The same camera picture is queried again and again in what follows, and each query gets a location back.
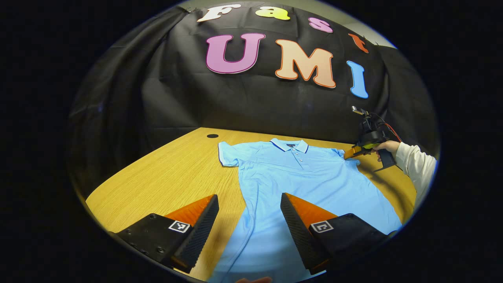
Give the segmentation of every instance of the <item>black fabric backdrop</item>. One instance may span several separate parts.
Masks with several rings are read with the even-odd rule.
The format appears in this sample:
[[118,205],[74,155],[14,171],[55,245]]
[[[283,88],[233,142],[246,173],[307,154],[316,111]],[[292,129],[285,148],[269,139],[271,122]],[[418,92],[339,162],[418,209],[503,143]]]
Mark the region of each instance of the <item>black fabric backdrop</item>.
[[[198,127],[289,135],[354,143],[361,116],[351,106],[375,112],[402,140],[438,157],[435,110],[419,74],[401,53],[377,46],[333,21],[289,6],[232,2],[219,19],[198,23],[207,12],[180,7],[147,20],[96,62],[70,113],[69,170],[84,197],[107,178],[145,154]],[[255,14],[259,7],[286,9],[282,21]],[[309,17],[330,24],[333,33],[309,26]],[[210,37],[230,34],[225,58],[242,58],[244,33],[260,32],[255,65],[239,74],[217,74],[206,66]],[[365,41],[362,52],[348,33]],[[300,76],[276,77],[281,66],[277,39],[297,42],[310,55],[316,48],[333,54],[334,89]],[[368,99],[353,95],[351,69],[364,69]]]

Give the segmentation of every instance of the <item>wooden table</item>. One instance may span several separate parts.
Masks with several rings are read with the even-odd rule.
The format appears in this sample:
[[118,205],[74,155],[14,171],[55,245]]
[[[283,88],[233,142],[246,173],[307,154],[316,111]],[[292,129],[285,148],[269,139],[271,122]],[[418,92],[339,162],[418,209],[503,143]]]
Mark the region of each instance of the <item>wooden table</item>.
[[[217,134],[217,138],[208,138]],[[219,142],[230,145],[303,139],[311,146],[347,151],[350,144],[224,129],[199,128],[151,152],[101,184],[86,203],[98,221],[118,232],[147,214],[166,215],[178,208],[216,193],[220,210],[208,240],[190,276],[207,280],[216,266],[245,203],[239,188],[237,168],[222,167]],[[396,166],[381,168],[377,156],[357,157],[361,173],[367,176],[395,208],[402,223],[413,211],[415,189]]]

